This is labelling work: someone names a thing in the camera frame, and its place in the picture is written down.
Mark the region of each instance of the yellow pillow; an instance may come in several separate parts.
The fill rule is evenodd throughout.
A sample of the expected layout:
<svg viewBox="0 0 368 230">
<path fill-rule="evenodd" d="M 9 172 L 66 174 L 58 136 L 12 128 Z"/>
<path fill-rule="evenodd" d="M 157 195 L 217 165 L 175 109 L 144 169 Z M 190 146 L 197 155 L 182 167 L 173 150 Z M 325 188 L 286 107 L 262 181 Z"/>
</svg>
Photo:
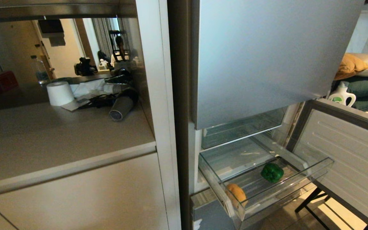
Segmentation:
<svg viewBox="0 0 368 230">
<path fill-rule="evenodd" d="M 366 69 L 368 69 L 367 63 L 352 54 L 346 53 L 343 56 L 339 70 L 337 71 L 336 76 L 334 76 L 334 79 L 342 80 L 353 77 Z"/>
</svg>

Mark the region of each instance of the refrigerator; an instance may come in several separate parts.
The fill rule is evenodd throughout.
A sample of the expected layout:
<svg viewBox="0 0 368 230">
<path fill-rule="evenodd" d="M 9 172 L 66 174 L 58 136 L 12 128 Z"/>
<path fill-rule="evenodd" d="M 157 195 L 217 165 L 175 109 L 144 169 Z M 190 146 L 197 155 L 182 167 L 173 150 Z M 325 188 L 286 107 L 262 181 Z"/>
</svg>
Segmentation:
<svg viewBox="0 0 368 230">
<path fill-rule="evenodd" d="M 314 185 L 368 224 L 368 114 L 324 99 L 363 5 L 168 1 L 183 229 L 260 229 Z"/>
</svg>

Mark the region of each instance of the refrigerator shelf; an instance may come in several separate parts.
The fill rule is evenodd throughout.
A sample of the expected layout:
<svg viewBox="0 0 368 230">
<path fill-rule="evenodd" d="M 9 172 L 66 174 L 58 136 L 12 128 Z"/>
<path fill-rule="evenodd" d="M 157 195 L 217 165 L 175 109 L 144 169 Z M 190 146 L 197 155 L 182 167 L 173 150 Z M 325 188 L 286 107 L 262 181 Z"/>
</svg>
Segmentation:
<svg viewBox="0 0 368 230">
<path fill-rule="evenodd" d="M 241 137 L 276 128 L 281 125 L 285 111 L 286 107 L 204 128 L 201 147 L 206 150 Z"/>
<path fill-rule="evenodd" d="M 267 163 L 283 169 L 279 182 L 272 183 L 261 176 Z M 240 227 L 247 219 L 256 217 L 257 221 L 257 217 L 269 213 L 268 209 L 301 195 L 305 191 L 300 190 L 324 176 L 332 163 L 333 160 L 303 143 L 298 142 L 292 153 L 264 133 L 201 152 L 198 168 L 235 226 Z M 238 200 L 227 188 L 229 184 L 242 188 L 246 200 Z"/>
</svg>

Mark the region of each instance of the green bell pepper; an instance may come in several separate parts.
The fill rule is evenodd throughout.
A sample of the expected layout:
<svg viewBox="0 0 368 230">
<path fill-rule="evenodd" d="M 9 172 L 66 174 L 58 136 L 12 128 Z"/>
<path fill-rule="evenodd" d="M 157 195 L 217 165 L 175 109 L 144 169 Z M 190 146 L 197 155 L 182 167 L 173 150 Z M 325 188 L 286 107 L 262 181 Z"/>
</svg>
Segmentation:
<svg viewBox="0 0 368 230">
<path fill-rule="evenodd" d="M 261 176 L 269 182 L 276 183 L 282 178 L 283 169 L 277 164 L 268 163 L 263 167 Z"/>
</svg>

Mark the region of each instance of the refrigerator door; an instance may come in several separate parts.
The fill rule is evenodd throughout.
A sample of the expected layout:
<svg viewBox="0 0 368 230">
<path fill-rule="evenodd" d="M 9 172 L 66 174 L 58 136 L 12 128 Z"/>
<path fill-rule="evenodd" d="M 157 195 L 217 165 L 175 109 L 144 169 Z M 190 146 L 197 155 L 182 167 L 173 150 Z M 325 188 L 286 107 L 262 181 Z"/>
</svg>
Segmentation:
<svg viewBox="0 0 368 230">
<path fill-rule="evenodd" d="M 325 96 L 363 4 L 364 0 L 195 1 L 196 129 Z"/>
<path fill-rule="evenodd" d="M 299 140 L 290 142 L 289 149 L 300 151 L 299 143 L 305 143 L 334 160 L 321 186 L 368 224 L 368 114 L 326 99 L 310 101 L 294 137 Z"/>
</svg>

